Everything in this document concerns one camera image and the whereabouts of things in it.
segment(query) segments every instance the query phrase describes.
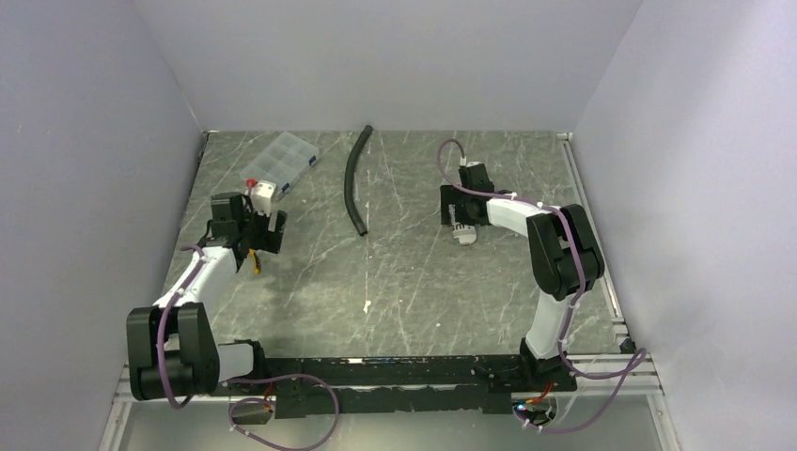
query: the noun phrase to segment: table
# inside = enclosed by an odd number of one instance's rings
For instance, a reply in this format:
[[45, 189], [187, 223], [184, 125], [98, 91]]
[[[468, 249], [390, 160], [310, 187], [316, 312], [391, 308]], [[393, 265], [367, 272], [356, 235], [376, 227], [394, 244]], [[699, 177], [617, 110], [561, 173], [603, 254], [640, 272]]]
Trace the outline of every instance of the table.
[[[280, 132], [212, 132], [180, 227], [178, 248], [211, 218], [212, 194], [242, 191], [238, 173]], [[554, 205], [580, 202], [552, 132], [380, 132], [360, 157], [355, 200], [369, 233], [343, 205], [343, 170], [358, 132], [295, 132], [320, 149], [278, 204], [288, 213], [282, 252], [263, 272], [242, 266], [211, 312], [220, 343], [259, 340], [270, 357], [455, 355], [517, 352], [539, 288], [524, 237], [482, 227], [469, 247], [440, 224], [434, 163], [458, 138], [499, 189]], [[459, 155], [444, 152], [456, 177]], [[190, 255], [176, 251], [171, 287]], [[618, 352], [605, 281], [587, 293], [570, 329], [571, 353]]]

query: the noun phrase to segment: gray marble surface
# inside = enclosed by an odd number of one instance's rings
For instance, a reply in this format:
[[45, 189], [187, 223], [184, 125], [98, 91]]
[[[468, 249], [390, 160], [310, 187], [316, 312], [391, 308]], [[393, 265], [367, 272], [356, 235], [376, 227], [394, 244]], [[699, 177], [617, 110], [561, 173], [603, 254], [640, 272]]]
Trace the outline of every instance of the gray marble surface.
[[[216, 132], [205, 149], [178, 244], [195, 242], [210, 196], [241, 191], [239, 171], [279, 132]], [[549, 132], [375, 132], [357, 168], [356, 200], [369, 233], [357, 236], [343, 206], [343, 170], [358, 132], [296, 132], [318, 164], [279, 203], [288, 213], [282, 252], [263, 253], [218, 300], [217, 340], [259, 340], [273, 357], [451, 355], [516, 352], [539, 288], [523, 237], [482, 227], [461, 247], [440, 225], [435, 150], [462, 141], [499, 189], [554, 205], [576, 202]], [[459, 157], [444, 153], [456, 177]], [[170, 287], [190, 256], [176, 252]], [[571, 327], [573, 353], [617, 352], [603, 290], [587, 293]]]

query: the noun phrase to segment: purple cable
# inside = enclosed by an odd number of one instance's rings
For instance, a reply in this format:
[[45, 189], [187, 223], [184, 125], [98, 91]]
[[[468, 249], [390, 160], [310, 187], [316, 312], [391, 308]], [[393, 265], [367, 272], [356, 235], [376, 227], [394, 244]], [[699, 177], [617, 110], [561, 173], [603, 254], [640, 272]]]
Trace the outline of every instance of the purple cable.
[[575, 294], [573, 295], [572, 299], [570, 300], [570, 308], [568, 308], [568, 312], [565, 315], [565, 320], [562, 322], [562, 328], [559, 331], [559, 336], [558, 336], [558, 340], [557, 340], [558, 343], [557, 343], [557, 346], [556, 346], [557, 350], [559, 352], [559, 358], [562, 360], [562, 362], [565, 364], [565, 366], [570, 371], [572, 371], [574, 374], [576, 374], [578, 376], [581, 376], [582, 378], [590, 379], [590, 380], [593, 380], [593, 381], [597, 381], [597, 380], [612, 379], [612, 378], [615, 378], [615, 377], [619, 376], [620, 379], [619, 379], [619, 381], [617, 381], [617, 387], [615, 387], [614, 392], [612, 392], [612, 395], [606, 400], [605, 404], [603, 404], [601, 409], [598, 410], [598, 412], [595, 413], [595, 415], [593, 415], [592, 418], [590, 418], [589, 420], [584, 422], [582, 425], [579, 425], [579, 426], [574, 427], [574, 428], [556, 428], [556, 429], [538, 428], [538, 429], [540, 431], [550, 432], [550, 433], [553, 433], [553, 434], [561, 434], [561, 433], [577, 432], [577, 431], [582, 430], [584, 428], [588, 428], [593, 423], [598, 421], [598, 419], [601, 417], [601, 415], [603, 415], [603, 413], [606, 412], [606, 409], [608, 409], [609, 406], [612, 404], [612, 401], [615, 400], [615, 397], [617, 396], [617, 393], [619, 392], [620, 387], [622, 387], [623, 382], [625, 382], [625, 378], [632, 371], [634, 371], [638, 366], [640, 366], [642, 364], [642, 362], [645, 361], [645, 358], [648, 356], [648, 350], [646, 350], [645, 348], [640, 348], [639, 350], [637, 350], [636, 353], [629, 360], [629, 362], [626, 365], [626, 367], [621, 369], [621, 370], [619, 370], [619, 371], [616, 371], [614, 373], [604, 373], [604, 374], [589, 374], [589, 373], [585, 373], [585, 372], [581, 371], [580, 369], [576, 368], [570, 362], [570, 360], [568, 360], [567, 356], [565, 355], [564, 341], [565, 341], [565, 339], [568, 336], [568, 330], [570, 329], [570, 324], [572, 323], [572, 319], [573, 319], [573, 313], [575, 312], [575, 308], [578, 305], [578, 301], [579, 301], [579, 299], [581, 299], [582, 295], [584, 295], [584, 293], [586, 291], [586, 276], [584, 274], [584, 266], [582, 265], [581, 258], [579, 258], [578, 251], [575, 248], [575, 245], [574, 245], [575, 239], [572, 236], [572, 231], [570, 229], [570, 222], [568, 222], [568, 218], [565, 217], [564, 213], [562, 213], [559, 209], [555, 209], [554, 207], [551, 207], [551, 206], [548, 206], [548, 205], [544, 205], [541, 202], [536, 202], [533, 199], [524, 198], [524, 197], [517, 197], [517, 196], [513, 196], [513, 195], [508, 195], [508, 194], [482, 193], [481, 191], [469, 190], [469, 189], [463, 187], [462, 185], [459, 185], [459, 183], [456, 183], [451, 177], [448, 176], [448, 174], [445, 172], [445, 168], [443, 167], [443, 160], [442, 160], [443, 149], [448, 144], [455, 144], [460, 149], [460, 155], [462, 156], [462, 158], [465, 158], [465, 149], [462, 147], [462, 143], [460, 143], [460, 141], [458, 141], [456, 138], [446, 139], [437, 148], [437, 159], [435, 161], [437, 163], [437, 169], [440, 171], [440, 174], [443, 175], [443, 179], [445, 179], [445, 181], [447, 181], [448, 184], [450, 184], [454, 188], [462, 191], [463, 193], [467, 193], [467, 194], [471, 194], [471, 195], [480, 195], [480, 196], [483, 196], [483, 197], [490, 197], [490, 198], [497, 198], [497, 199], [508, 199], [508, 200], [513, 200], [513, 201], [517, 201], [517, 202], [523, 202], [525, 204], [532, 205], [532, 206], [537, 206], [540, 209], [549, 211], [550, 213], [556, 215], [556, 217], [559, 219], [559, 221], [563, 225], [563, 228], [565, 230], [565, 236], [567, 237], [568, 242], [570, 243], [570, 253], [572, 254], [573, 262], [575, 263], [575, 269], [576, 269], [576, 272], [578, 272], [578, 289], [576, 290]]
[[166, 372], [166, 364], [165, 364], [166, 351], [164, 350], [164, 346], [166, 341], [165, 339], [166, 320], [169, 317], [169, 312], [171, 311], [172, 307], [174, 307], [174, 304], [177, 303], [177, 301], [180, 299], [180, 291], [185, 290], [189, 285], [191, 285], [191, 282], [194, 281], [196, 275], [199, 274], [199, 270], [201, 270], [202, 266], [205, 264], [205, 262], [202, 260], [202, 257], [205, 256], [205, 253], [202, 252], [202, 248], [197, 246], [196, 244], [182, 247], [180, 248], [180, 250], [195, 251], [197, 254], [199, 254], [199, 260], [197, 261], [196, 265], [191, 270], [191, 272], [189, 272], [188, 275], [185, 277], [185, 279], [183, 279], [178, 289], [176, 289], [174, 294], [172, 294], [172, 297], [169, 299], [169, 302], [166, 303], [166, 306], [164, 307], [164, 311], [161, 312], [161, 320], [158, 321], [158, 337], [157, 337], [157, 342], [155, 343], [155, 349], [158, 352], [158, 373], [161, 375], [161, 384], [164, 386], [164, 393], [166, 395], [166, 399], [169, 400], [169, 404], [171, 404], [171, 406], [175, 409], [182, 409], [183, 407], [185, 407], [185, 405], [188, 404], [188, 401], [191, 400], [191, 397], [185, 397], [185, 399], [182, 402], [178, 402], [174, 398], [174, 392], [172, 391], [172, 384], [169, 382], [169, 375]]
[[321, 440], [319, 440], [319, 441], [315, 442], [314, 444], [311, 444], [311, 445], [309, 445], [307, 447], [304, 447], [304, 448], [288, 448], [286, 446], [282, 446], [282, 445], [279, 445], [279, 444], [276, 444], [276, 443], [271, 443], [268, 440], [258, 436], [257, 434], [253, 434], [252, 432], [249, 432], [248, 430], [246, 430], [244, 428], [241, 428], [240, 426], [236, 425], [235, 421], [234, 421], [234, 419], [232, 417], [232, 411], [235, 409], [235, 407], [238, 406], [238, 405], [241, 405], [241, 404], [253, 403], [253, 402], [256, 402], [258, 404], [262, 404], [263, 399], [259, 398], [259, 397], [247, 397], [247, 398], [241, 399], [239, 401], [236, 401], [231, 406], [229, 406], [229, 411], [227, 412], [227, 418], [229, 419], [229, 425], [231, 426], [231, 430], [235, 430], [236, 432], [238, 432], [238, 433], [240, 433], [242, 435], [245, 435], [246, 437], [249, 437], [250, 439], [252, 439], [252, 440], [254, 440], [256, 442], [263, 443], [266, 446], [270, 446], [271, 448], [277, 449], [279, 451], [310, 451], [310, 450], [316, 449], [319, 446], [321, 446], [324, 443], [326, 443], [326, 441], [329, 440], [330, 437], [332, 437], [332, 433], [335, 432], [335, 428], [337, 428], [337, 420], [340, 419], [340, 404], [337, 402], [337, 395], [335, 395], [335, 391], [332, 389], [332, 387], [329, 386], [328, 383], [322, 381], [321, 379], [319, 379], [319, 378], [317, 378], [315, 376], [310, 376], [309, 374], [288, 374], [288, 375], [285, 375], [285, 376], [277, 376], [275, 378], [268, 378], [268, 379], [240, 379], [240, 378], [237, 378], [237, 379], [229, 379], [229, 380], [227, 380], [227, 382], [229, 382], [229, 383], [251, 383], [251, 384], [261, 385], [261, 384], [265, 384], [265, 383], [274, 383], [274, 382], [285, 381], [285, 380], [288, 380], [288, 379], [295, 379], [295, 378], [309, 379], [309, 380], [317, 383], [318, 385], [322, 386], [323, 388], [325, 388], [326, 391], [329, 392], [330, 396], [332, 396], [332, 402], [335, 404], [335, 418], [332, 420], [332, 426], [329, 428], [329, 431], [327, 431], [326, 435], [324, 435], [321, 438]]

